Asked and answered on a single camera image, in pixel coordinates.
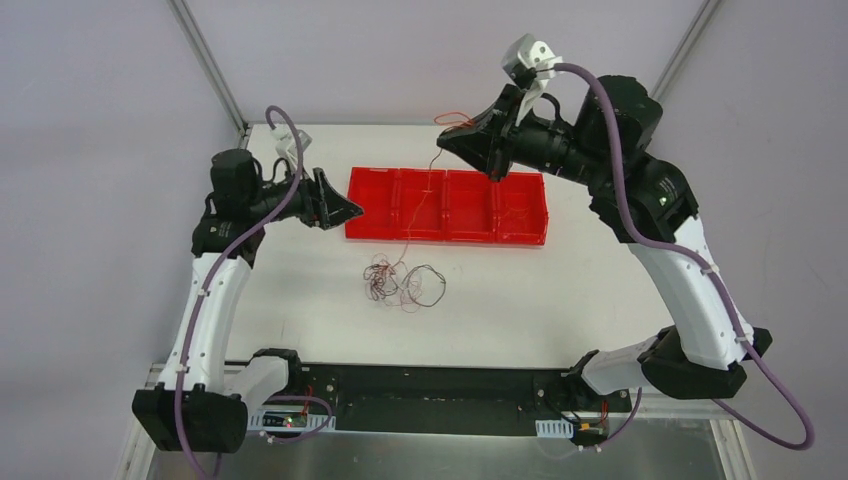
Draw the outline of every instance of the tangled wire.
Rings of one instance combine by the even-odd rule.
[[[436,305],[445,296],[448,282],[445,276],[431,265],[418,265],[410,270],[402,260],[392,264],[382,253],[375,255],[372,262],[362,272],[362,278],[367,282],[368,298],[375,302],[382,301],[390,307],[400,307],[404,312],[415,313],[421,307]],[[438,297],[429,302],[421,298],[424,293],[425,272],[430,272],[441,283]]]

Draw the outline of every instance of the wire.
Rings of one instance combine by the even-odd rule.
[[[253,165],[256,167],[256,176],[259,177],[259,185],[261,186],[264,181],[264,176],[262,175],[262,164],[259,163],[259,160],[254,158]]]
[[[627,428],[627,426],[630,425],[630,422],[632,422],[633,419],[636,418],[636,413],[639,411],[639,407],[641,405],[642,405],[642,388],[640,387],[636,390],[636,400],[633,402],[633,408],[630,410],[630,415],[628,415],[627,418],[624,419],[624,423],[622,423],[621,426],[618,427],[618,429],[615,432],[612,433],[612,435],[607,437],[607,439],[604,440],[603,442],[595,445],[598,452],[600,452],[601,446],[609,445],[609,443],[611,441],[613,441],[616,437],[618,437],[621,434],[621,432],[623,432]],[[541,447],[540,447],[540,450],[542,451],[542,454],[545,457],[547,457],[548,459],[557,460],[557,461],[565,460],[566,458],[569,458],[570,456],[572,456],[574,454],[582,453],[582,452],[586,451],[585,449],[577,449],[577,450],[572,450],[565,455],[561,455],[559,457],[553,457],[553,456],[548,455],[544,450],[541,449]]]
[[[294,125],[294,121],[292,121],[291,117],[283,111],[280,107],[271,105],[265,110],[265,119],[268,121],[268,125],[271,129],[275,129],[276,125],[271,120],[272,113],[278,113],[283,117],[288,128],[292,131],[292,135],[294,136],[295,148],[297,149],[297,169],[294,172],[294,180],[292,181],[292,185],[289,190],[286,192],[282,201],[280,201],[279,205],[274,207],[268,215],[265,216],[262,220],[260,220],[256,225],[251,227],[246,232],[242,233],[238,238],[236,238],[233,243],[227,246],[221,255],[215,260],[215,263],[212,264],[212,267],[209,269],[209,273],[206,274],[206,278],[203,280],[203,284],[201,285],[201,291],[208,291],[209,286],[212,284],[212,280],[215,277],[215,274],[218,272],[218,269],[221,268],[221,265],[224,261],[229,258],[230,254],[232,254],[236,248],[239,247],[242,243],[245,242],[248,238],[253,236],[256,232],[262,229],[266,224],[271,222],[279,213],[283,210],[283,208],[288,205],[291,199],[294,197],[294,194],[297,192],[297,187],[300,184],[300,179],[303,176],[303,144],[300,141],[300,136],[297,134],[297,127]],[[198,295],[197,300],[194,303],[194,308],[191,310],[191,315],[189,317],[188,325],[186,326],[185,338],[183,340],[182,350],[180,352],[180,365],[185,367],[188,363],[188,353],[189,348],[191,347],[191,341],[194,337],[194,329],[197,326],[197,319],[200,316],[200,308],[203,306],[203,300],[206,299],[206,295]],[[197,460],[197,457],[194,455],[194,452],[191,451],[191,446],[188,442],[188,435],[185,430],[185,423],[183,419],[183,383],[185,382],[185,371],[181,369],[181,371],[177,372],[177,382],[174,391],[174,423],[177,429],[177,438],[180,441],[180,448],[183,450],[183,454],[188,460],[189,465],[194,470],[194,472],[200,476],[201,478],[206,478],[206,472],[203,470],[203,467],[200,465],[200,462]],[[221,454],[218,454],[218,459],[216,462],[220,462]]]
[[[271,171],[271,183],[274,183],[274,180],[276,180],[276,178],[277,178],[277,166],[280,163],[286,164],[286,177],[289,177],[292,174],[292,172],[291,172],[291,162],[289,162],[289,160],[285,157],[280,157],[280,158],[277,159],[276,162],[274,162],[274,169]]]
[[[554,107],[554,120],[563,121],[560,112],[562,111],[562,107],[559,104],[559,100],[550,93],[543,93],[542,98],[551,103]]]
[[[439,117],[457,113],[459,112],[450,112],[440,115]],[[424,205],[424,202],[431,193],[430,187],[431,180],[433,178],[433,163],[442,155],[443,151],[444,150],[439,149],[439,153],[430,160],[430,164],[427,167],[427,188],[424,191],[424,196],[421,198],[421,202],[412,212],[412,219],[406,229],[406,244],[403,247],[403,252],[401,252],[400,257],[396,262],[391,263],[388,256],[383,253],[378,253],[371,259],[371,265],[365,267],[365,270],[362,272],[362,279],[366,281],[366,295],[369,299],[374,300],[375,302],[382,301],[383,304],[390,307],[400,307],[401,310],[406,313],[415,313],[421,307],[430,308],[435,306],[442,300],[442,298],[444,298],[445,292],[447,292],[447,279],[445,279],[445,276],[438,270],[433,268],[433,266],[423,264],[413,267],[412,269],[408,269],[406,264],[403,262],[406,252],[409,250],[409,244],[412,241],[412,226],[415,224],[416,218],[418,218],[418,212],[421,210],[421,207]],[[430,272],[433,274],[442,286],[442,290],[438,297],[428,303],[419,301],[424,293],[423,272]]]
[[[313,394],[312,385],[306,386],[306,396],[311,397]],[[300,416],[305,417],[309,413],[309,400],[303,404],[303,410],[300,411]]]
[[[450,117],[452,115],[462,117],[462,120],[443,120],[444,118]],[[433,118],[433,123],[442,127],[470,127],[471,125],[474,125],[474,120],[472,120],[471,117],[464,112],[447,112],[441,115],[436,115],[436,117]]]
[[[318,427],[315,428],[315,430],[303,432],[300,435],[298,435],[296,437],[292,437],[292,438],[279,438],[279,437],[269,436],[268,437],[268,443],[297,443],[297,442],[302,442],[302,441],[304,441],[308,438],[312,438],[315,435],[318,435],[319,433],[321,433],[325,428],[327,428],[330,425],[330,422],[333,420],[333,408],[330,407],[330,404],[327,403],[326,400],[324,400],[323,398],[320,398],[320,397],[313,397],[313,396],[309,396],[309,395],[275,395],[275,396],[269,398],[268,400],[266,400],[266,402],[306,402],[307,404],[309,402],[313,402],[313,403],[317,403],[318,405],[321,405],[322,407],[324,407],[324,410],[327,411],[327,418],[323,422],[321,422],[321,424],[318,425]]]
[[[730,297],[730,292],[727,290],[727,286],[724,285],[724,282],[719,277],[718,273],[713,269],[712,265],[707,262],[701,255],[697,252],[694,252],[686,247],[675,245],[673,243],[667,242],[659,242],[656,240],[651,240],[650,238],[642,235],[639,230],[636,228],[636,225],[633,223],[633,217],[630,214],[630,208],[627,208],[627,191],[625,188],[624,182],[624,160],[621,154],[621,137],[618,132],[618,124],[615,119],[615,108],[613,107],[612,101],[607,95],[604,86],[601,82],[595,78],[588,70],[578,65],[570,64],[570,63],[558,63],[554,65],[553,70],[560,72],[570,72],[573,73],[580,78],[582,78],[586,83],[589,84],[589,88],[595,94],[595,97],[598,99],[598,103],[601,107],[601,111],[604,115],[604,121],[607,125],[607,136],[609,137],[610,143],[610,152],[612,154],[612,172],[613,172],[613,183],[615,185],[615,200],[616,203],[620,206],[624,206],[625,208],[619,207],[618,213],[621,217],[621,222],[624,224],[624,229],[630,235],[633,240],[637,243],[644,245],[649,248],[656,248],[660,250],[668,250],[671,252],[679,253],[695,263],[697,263],[701,267],[701,271],[704,272],[709,279],[712,281],[716,290],[718,291],[718,295],[721,298],[722,304],[724,304],[725,310],[727,310],[727,315],[730,317],[730,323],[733,325],[733,331],[736,334],[736,337],[739,339],[738,342],[745,351],[748,352],[748,356],[754,361],[754,363],[759,367],[760,371],[763,372],[763,375],[771,382],[774,388],[783,396],[789,406],[792,407],[792,410],[798,415],[798,418],[801,420],[801,423],[804,426],[804,440],[800,443],[792,443],[781,438],[774,436],[773,434],[767,432],[762,427],[756,425],[754,422],[743,416],[741,413],[737,412],[730,405],[725,402],[713,399],[713,401],[723,408],[727,413],[731,416],[742,422],[748,428],[758,433],[762,437],[780,445],[784,448],[788,448],[790,450],[807,450],[813,446],[815,442],[816,434],[813,428],[812,420],[810,420],[809,415],[801,406],[801,403],[792,395],[792,392],[781,382],[777,376],[768,368],[768,365],[763,361],[760,354],[754,349],[754,346],[751,345],[751,342],[747,340],[747,336],[745,334],[744,329],[742,328],[742,322],[739,320],[739,315],[736,313],[736,306],[733,304],[733,299]]]
[[[570,423],[574,426],[577,426],[577,427],[582,426],[585,423],[587,423],[587,422],[583,421],[583,419],[580,418],[580,415],[577,415],[577,413],[575,413],[573,410],[569,411],[568,413],[570,413],[571,416],[573,416],[576,420],[572,420],[572,419],[568,418],[567,416],[565,416],[562,412],[560,412],[560,416],[566,422],[568,422],[568,423]],[[599,425],[606,425],[606,420],[607,420],[608,417],[609,417],[609,403],[606,401],[606,399],[604,399],[604,401],[601,402],[601,416],[600,416],[600,418],[598,419],[597,422],[589,423],[589,426],[590,427],[597,427]]]

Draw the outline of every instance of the gray wall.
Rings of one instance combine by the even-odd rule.
[[[846,24],[840,0],[726,2],[666,101],[653,146],[688,175],[731,292],[751,323],[771,329],[766,360],[818,429],[806,453],[749,434],[764,479],[844,476]],[[754,370],[733,403],[800,440],[794,414]]]
[[[0,59],[0,478],[111,478],[235,131],[162,1],[4,1]]]
[[[652,85],[701,1],[188,3],[248,120],[271,101],[301,122],[430,124],[488,107],[508,80],[504,51],[528,32],[593,71]],[[559,80],[550,91],[579,86]]]

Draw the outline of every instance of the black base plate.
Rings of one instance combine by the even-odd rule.
[[[286,393],[313,394],[334,408],[336,429],[361,432],[535,436],[536,420],[559,419],[563,369],[488,369],[304,363]],[[629,412],[630,396],[599,397]],[[310,405],[310,412],[321,407]]]

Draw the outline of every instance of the black wire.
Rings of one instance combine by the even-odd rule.
[[[206,209],[203,211],[203,216],[209,215],[212,213],[212,194],[206,195],[206,200],[203,201],[206,205]]]
[[[377,262],[365,267],[362,279],[368,282],[368,298],[379,301],[391,297],[400,290],[395,280],[395,268],[388,262]]]
[[[401,283],[401,285],[405,285],[405,288],[408,290],[409,289],[409,280],[412,278],[412,275],[415,272],[417,272],[418,270],[422,270],[422,269],[423,270],[429,270],[429,271],[433,272],[433,275],[435,275],[436,278],[438,278],[439,281],[442,282],[442,293],[439,294],[439,298],[435,299],[433,301],[433,303],[429,303],[429,304],[420,303],[418,301],[418,299],[413,297],[412,295],[410,295],[409,298],[410,298],[410,300],[412,300],[412,303],[418,305],[419,307],[430,308],[432,306],[435,306],[437,303],[439,303],[439,301],[441,301],[442,297],[445,296],[445,292],[448,289],[448,281],[445,279],[445,276],[441,274],[441,272],[437,271],[435,268],[433,268],[432,266],[427,265],[427,264],[418,265],[417,267],[414,267],[412,270],[410,270],[409,273],[407,273],[406,276],[403,277],[403,280],[400,283]]]
[[[560,115],[560,113],[562,112],[562,107],[559,104],[559,100],[557,100],[556,97],[554,97],[550,93],[543,93],[542,98],[551,102],[551,105],[554,106],[554,119],[563,121],[562,116]]]
[[[563,420],[574,425],[575,427],[581,427],[581,426],[583,426],[584,423],[588,423],[588,422],[583,421],[583,419],[580,418],[580,416],[577,415],[576,413],[574,413],[573,411],[569,411],[568,413],[570,413],[577,420],[572,420],[572,419],[568,418],[562,412],[559,412],[559,416],[561,416]],[[597,427],[597,426],[601,425],[602,423],[604,423],[603,420],[598,420],[597,422],[589,423],[589,427]]]
[[[263,175],[262,175],[262,164],[259,163],[259,160],[253,159],[253,164],[256,166],[256,175],[259,176],[259,185],[262,185]]]
[[[277,166],[280,165],[280,162],[285,162],[286,164],[286,178],[292,175],[291,162],[289,162],[285,157],[280,157],[276,162],[274,162],[274,170],[271,172],[271,183],[274,183],[274,180],[277,179]]]

